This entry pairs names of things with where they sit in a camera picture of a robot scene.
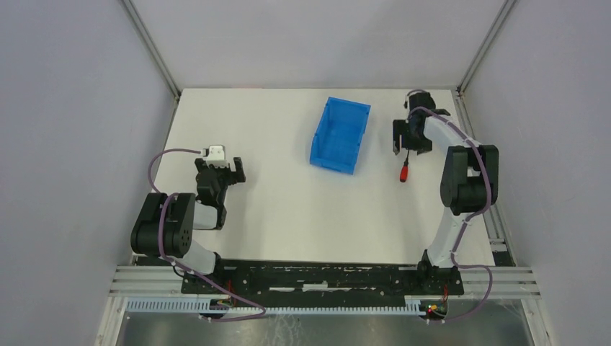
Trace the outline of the red handled screwdriver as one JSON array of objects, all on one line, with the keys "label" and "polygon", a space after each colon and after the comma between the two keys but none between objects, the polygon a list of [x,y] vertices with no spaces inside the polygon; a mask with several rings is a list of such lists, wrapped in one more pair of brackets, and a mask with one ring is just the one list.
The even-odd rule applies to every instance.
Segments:
[{"label": "red handled screwdriver", "polygon": [[400,175],[399,175],[399,181],[402,183],[405,183],[408,179],[409,176],[409,157],[410,157],[410,150],[406,151],[406,158],[403,162],[403,166],[401,167],[401,171],[400,171]]}]

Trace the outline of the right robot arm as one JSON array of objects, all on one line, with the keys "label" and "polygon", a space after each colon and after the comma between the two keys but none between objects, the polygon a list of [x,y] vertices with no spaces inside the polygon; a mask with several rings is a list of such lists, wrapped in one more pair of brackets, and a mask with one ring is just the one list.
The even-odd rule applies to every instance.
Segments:
[{"label": "right robot arm", "polygon": [[470,222],[485,213],[498,198],[499,150],[465,133],[422,89],[407,93],[408,114],[392,122],[395,155],[426,154],[438,148],[445,154],[440,180],[442,220],[423,260],[433,267],[459,268],[456,254]]}]

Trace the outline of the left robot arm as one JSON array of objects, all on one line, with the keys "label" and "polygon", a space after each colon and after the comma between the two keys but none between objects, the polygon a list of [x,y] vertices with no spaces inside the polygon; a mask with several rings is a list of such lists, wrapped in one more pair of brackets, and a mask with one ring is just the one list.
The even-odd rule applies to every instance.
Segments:
[{"label": "left robot arm", "polygon": [[226,221],[225,198],[231,185],[245,183],[240,157],[233,164],[196,159],[196,192],[147,195],[130,235],[136,254],[169,259],[187,271],[209,275],[220,256],[196,244],[194,231],[221,230]]}]

